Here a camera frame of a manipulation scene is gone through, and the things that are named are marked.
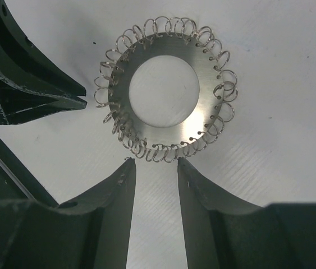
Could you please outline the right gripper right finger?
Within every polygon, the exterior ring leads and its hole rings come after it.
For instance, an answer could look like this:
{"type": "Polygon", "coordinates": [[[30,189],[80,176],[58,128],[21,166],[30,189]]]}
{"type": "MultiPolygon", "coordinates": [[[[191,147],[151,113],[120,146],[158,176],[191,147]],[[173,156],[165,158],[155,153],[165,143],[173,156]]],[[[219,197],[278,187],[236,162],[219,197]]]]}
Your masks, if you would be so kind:
{"type": "Polygon", "coordinates": [[[316,268],[316,203],[260,207],[177,164],[189,268],[316,268]]]}

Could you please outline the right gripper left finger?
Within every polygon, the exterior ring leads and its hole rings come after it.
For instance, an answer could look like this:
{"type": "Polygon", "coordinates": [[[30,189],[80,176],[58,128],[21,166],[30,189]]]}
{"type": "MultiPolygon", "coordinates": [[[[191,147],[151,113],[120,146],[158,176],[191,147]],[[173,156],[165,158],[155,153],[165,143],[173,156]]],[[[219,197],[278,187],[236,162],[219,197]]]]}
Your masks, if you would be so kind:
{"type": "Polygon", "coordinates": [[[57,207],[0,200],[0,268],[125,268],[135,186],[129,158],[57,207]]]}

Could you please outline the metal disc with keyrings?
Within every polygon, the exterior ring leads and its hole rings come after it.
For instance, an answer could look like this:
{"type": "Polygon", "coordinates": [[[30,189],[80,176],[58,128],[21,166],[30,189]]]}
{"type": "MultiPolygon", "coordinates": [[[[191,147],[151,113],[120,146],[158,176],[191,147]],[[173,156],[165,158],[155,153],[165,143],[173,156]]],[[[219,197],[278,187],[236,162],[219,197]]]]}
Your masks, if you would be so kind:
{"type": "Polygon", "coordinates": [[[215,143],[235,116],[238,78],[209,26],[159,16],[132,25],[108,49],[94,99],[131,154],[172,163],[215,143]]]}

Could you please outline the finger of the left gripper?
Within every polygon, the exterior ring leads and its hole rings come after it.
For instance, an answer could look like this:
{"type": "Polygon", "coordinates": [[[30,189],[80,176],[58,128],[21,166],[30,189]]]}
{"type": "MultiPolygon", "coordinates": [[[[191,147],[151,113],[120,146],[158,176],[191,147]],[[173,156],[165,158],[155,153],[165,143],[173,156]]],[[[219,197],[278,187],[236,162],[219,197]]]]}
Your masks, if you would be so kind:
{"type": "Polygon", "coordinates": [[[24,71],[0,64],[0,125],[18,125],[59,112],[83,110],[87,102],[24,71]]]}
{"type": "Polygon", "coordinates": [[[84,86],[60,70],[30,41],[5,1],[0,1],[0,46],[24,71],[69,94],[86,95],[84,86]]]}

